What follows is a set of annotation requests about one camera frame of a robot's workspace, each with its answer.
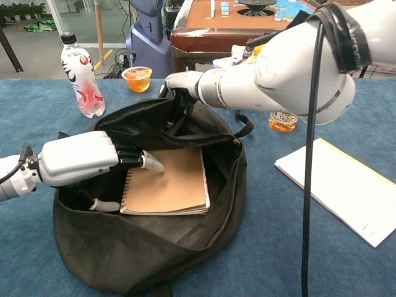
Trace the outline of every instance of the blue tablecloth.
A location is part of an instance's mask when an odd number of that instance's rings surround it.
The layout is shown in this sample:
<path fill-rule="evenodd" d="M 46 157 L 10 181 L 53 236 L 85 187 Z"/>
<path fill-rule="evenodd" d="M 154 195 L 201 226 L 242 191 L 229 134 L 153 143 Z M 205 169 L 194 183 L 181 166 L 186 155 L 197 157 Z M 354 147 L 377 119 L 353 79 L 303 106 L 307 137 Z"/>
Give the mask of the blue tablecloth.
<path fill-rule="evenodd" d="M 156 97 L 161 83 L 153 80 L 148 92 L 136 94 L 123 80 L 98 81 L 106 113 Z M 240 129 L 232 111 L 216 111 Z M 303 192 L 273 163 L 305 145 L 306 124 L 281 134 L 268 127 L 267 113 L 244 114 L 256 128 L 242 139 L 248 190 L 241 228 L 227 249 L 171 282 L 174 296 L 300 295 Z M 357 80 L 350 109 L 317 126 L 316 137 L 395 182 L 395 118 L 396 80 Z M 24 142 L 37 153 L 59 131 L 77 134 L 95 121 L 79 112 L 67 80 L 0 81 L 0 157 L 18 154 Z M 53 194 L 40 185 L 0 203 L 0 296 L 117 295 L 87 287 L 64 267 L 53 236 Z M 311 296 L 396 296 L 396 233 L 374 249 L 317 202 L 311 224 Z"/>

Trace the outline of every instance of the spiral notebook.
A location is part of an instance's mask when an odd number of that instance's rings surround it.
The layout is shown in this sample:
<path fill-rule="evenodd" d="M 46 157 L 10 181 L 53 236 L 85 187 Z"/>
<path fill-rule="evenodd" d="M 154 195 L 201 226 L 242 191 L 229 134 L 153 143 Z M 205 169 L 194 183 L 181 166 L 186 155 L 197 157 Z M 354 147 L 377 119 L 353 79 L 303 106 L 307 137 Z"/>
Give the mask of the spiral notebook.
<path fill-rule="evenodd" d="M 154 150 L 163 173 L 136 168 L 126 177 L 120 212 L 128 215 L 195 215 L 210 208 L 200 148 Z"/>

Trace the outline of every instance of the white robotic arm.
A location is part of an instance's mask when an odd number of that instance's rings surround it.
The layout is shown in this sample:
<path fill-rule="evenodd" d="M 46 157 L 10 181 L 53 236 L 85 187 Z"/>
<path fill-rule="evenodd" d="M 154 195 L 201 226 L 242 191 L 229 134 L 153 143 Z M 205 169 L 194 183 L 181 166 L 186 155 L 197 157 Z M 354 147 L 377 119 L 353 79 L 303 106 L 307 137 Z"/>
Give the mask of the white robotic arm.
<path fill-rule="evenodd" d="M 374 0 L 347 12 L 366 35 L 372 62 L 396 65 L 396 2 Z M 209 106 L 289 111 L 306 121 L 318 24 L 319 21 L 312 20 L 279 33 L 265 45 L 255 64 L 211 69 L 204 73 L 171 74 L 165 79 L 166 87 L 186 88 L 192 97 Z M 350 29 L 350 35 L 356 42 L 354 28 Z M 355 83 L 351 75 L 340 73 L 325 38 L 316 123 L 324 124 L 338 118 L 354 96 Z"/>
<path fill-rule="evenodd" d="M 154 156 L 137 147 L 114 144 L 105 131 L 47 142 L 37 156 L 29 146 L 28 151 L 0 158 L 0 202 L 28 194 L 41 182 L 61 187 L 110 170 L 141 167 L 163 171 L 163 165 Z"/>

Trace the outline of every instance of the notebook spiral binding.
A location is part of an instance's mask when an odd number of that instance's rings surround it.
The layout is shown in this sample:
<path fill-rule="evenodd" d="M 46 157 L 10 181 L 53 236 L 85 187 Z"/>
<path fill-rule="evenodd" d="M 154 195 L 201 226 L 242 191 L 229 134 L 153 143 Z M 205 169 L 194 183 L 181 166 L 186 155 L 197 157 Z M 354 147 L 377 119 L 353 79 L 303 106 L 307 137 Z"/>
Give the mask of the notebook spiral binding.
<path fill-rule="evenodd" d="M 131 178 L 132 178 L 132 170 L 128 170 L 128 172 L 126 173 L 126 177 L 125 177 L 125 185 L 124 185 L 123 196 L 121 198 L 121 206 L 122 207 L 125 206 L 125 201 L 126 201 L 126 198 L 127 198 L 129 184 L 131 183 Z"/>

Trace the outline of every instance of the potted plant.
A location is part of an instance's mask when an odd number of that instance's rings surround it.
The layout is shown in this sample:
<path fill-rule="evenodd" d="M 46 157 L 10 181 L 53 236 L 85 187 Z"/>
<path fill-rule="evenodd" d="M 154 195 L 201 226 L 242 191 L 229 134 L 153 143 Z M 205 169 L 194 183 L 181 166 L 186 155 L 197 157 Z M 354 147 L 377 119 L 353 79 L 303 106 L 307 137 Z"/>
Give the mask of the potted plant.
<path fill-rule="evenodd" d="M 29 14 L 30 9 L 28 4 L 19 3 L 17 6 L 18 6 L 18 15 L 21 20 L 26 20 L 27 19 L 26 15 L 29 15 L 30 18 L 30 14 Z"/>
<path fill-rule="evenodd" d="M 29 6 L 29 14 L 31 19 L 36 19 L 35 15 L 35 4 L 32 2 Z"/>
<path fill-rule="evenodd" d="M 24 16 L 25 16 L 25 18 L 27 19 L 27 20 L 31 20 L 32 19 L 32 16 L 30 15 L 30 5 L 29 4 L 27 4 L 27 3 L 25 3 L 25 4 L 23 4 L 23 9 L 22 9 L 22 11 L 23 11 L 23 13 L 24 13 Z"/>
<path fill-rule="evenodd" d="M 14 19 L 14 20 L 20 20 L 18 5 L 16 5 L 15 3 L 12 3 L 12 4 L 8 7 L 8 16 L 9 16 L 11 19 Z"/>
<path fill-rule="evenodd" d="M 0 24 L 3 24 L 3 21 L 4 21 L 4 23 L 6 23 L 11 20 L 9 18 L 8 14 L 9 14 L 8 6 L 6 6 L 5 4 L 1 4 L 0 5 Z"/>
<path fill-rule="evenodd" d="M 45 14 L 45 4 L 41 3 L 39 5 L 34 5 L 33 11 L 34 11 L 36 18 L 38 18 L 38 19 L 42 18 L 43 14 Z"/>
<path fill-rule="evenodd" d="M 6 15 L 8 14 L 8 8 L 5 4 L 0 5 L 0 28 L 6 24 Z"/>

